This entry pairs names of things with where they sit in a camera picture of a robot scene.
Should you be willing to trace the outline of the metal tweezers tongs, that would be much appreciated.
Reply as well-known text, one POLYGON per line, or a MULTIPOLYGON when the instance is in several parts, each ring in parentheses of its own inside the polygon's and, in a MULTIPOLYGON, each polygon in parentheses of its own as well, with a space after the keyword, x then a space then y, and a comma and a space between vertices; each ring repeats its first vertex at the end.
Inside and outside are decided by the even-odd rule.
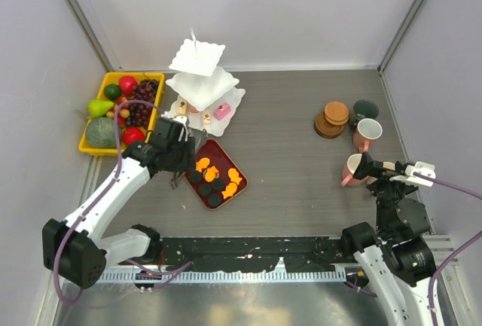
MULTIPOLYGON (((190 128, 189 136, 194 138, 194 156, 196 156, 198 151, 205 145, 208 139, 208 133, 205 129, 198 130, 198 129, 190 128)), ((169 184, 173 190, 175 190, 180 185, 181 180, 185 175, 185 173, 186 171, 174 172, 172 174, 169 184)))

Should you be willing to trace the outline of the pink cake slice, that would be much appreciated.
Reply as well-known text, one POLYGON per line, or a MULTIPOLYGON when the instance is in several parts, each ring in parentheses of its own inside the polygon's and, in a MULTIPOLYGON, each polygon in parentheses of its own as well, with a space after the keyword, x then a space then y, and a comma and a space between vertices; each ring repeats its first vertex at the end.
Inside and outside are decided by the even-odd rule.
POLYGON ((198 111, 194 106, 192 106, 192 105, 189 106, 189 109, 190 109, 190 112, 191 112, 191 113, 194 113, 194 114, 196 114, 196 113, 199 112, 199 111, 198 111))

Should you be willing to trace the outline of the cream cake with chocolate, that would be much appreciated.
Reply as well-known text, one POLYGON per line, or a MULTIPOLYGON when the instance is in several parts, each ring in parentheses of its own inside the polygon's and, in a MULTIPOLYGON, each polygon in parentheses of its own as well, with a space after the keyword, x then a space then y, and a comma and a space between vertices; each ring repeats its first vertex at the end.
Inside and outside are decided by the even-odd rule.
POLYGON ((203 127, 209 128, 211 125, 211 111, 207 108, 203 111, 203 127))

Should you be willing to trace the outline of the pink cake with cherry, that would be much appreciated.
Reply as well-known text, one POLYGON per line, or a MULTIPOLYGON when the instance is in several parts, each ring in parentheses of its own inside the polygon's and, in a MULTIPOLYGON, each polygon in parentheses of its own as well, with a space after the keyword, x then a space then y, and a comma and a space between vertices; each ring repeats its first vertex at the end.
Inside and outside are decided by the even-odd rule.
POLYGON ((231 112, 231 106, 227 102, 225 102, 225 103, 219 105, 214 110, 214 117, 215 117, 216 120, 221 121, 226 116, 228 116, 230 112, 231 112))

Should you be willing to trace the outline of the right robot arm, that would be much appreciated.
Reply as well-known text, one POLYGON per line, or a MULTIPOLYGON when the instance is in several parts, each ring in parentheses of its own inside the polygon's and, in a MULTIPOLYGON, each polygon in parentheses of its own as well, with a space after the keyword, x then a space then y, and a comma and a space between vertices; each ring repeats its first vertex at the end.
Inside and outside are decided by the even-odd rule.
POLYGON ((376 200, 376 225, 363 222, 343 230, 340 251, 357 261, 390 325, 432 325, 439 315, 436 264, 424 234, 431 229, 423 203, 410 198, 435 183, 435 168, 424 162, 396 163, 394 169, 364 152, 353 177, 371 177, 367 189, 376 200))

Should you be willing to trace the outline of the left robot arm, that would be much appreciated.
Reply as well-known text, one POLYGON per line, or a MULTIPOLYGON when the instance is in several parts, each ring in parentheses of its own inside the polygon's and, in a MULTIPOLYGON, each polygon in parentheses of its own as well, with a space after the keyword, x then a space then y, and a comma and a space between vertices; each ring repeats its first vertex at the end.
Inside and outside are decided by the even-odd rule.
POLYGON ((185 116, 162 117, 147 142, 136 141, 122 154, 97 190, 61 221, 50 219, 42 229, 44 266, 82 289, 92 287, 103 271, 130 259, 153 264, 160 258, 160 234, 136 224, 105 238, 106 228, 129 198, 159 172, 190 172, 197 140, 185 116))

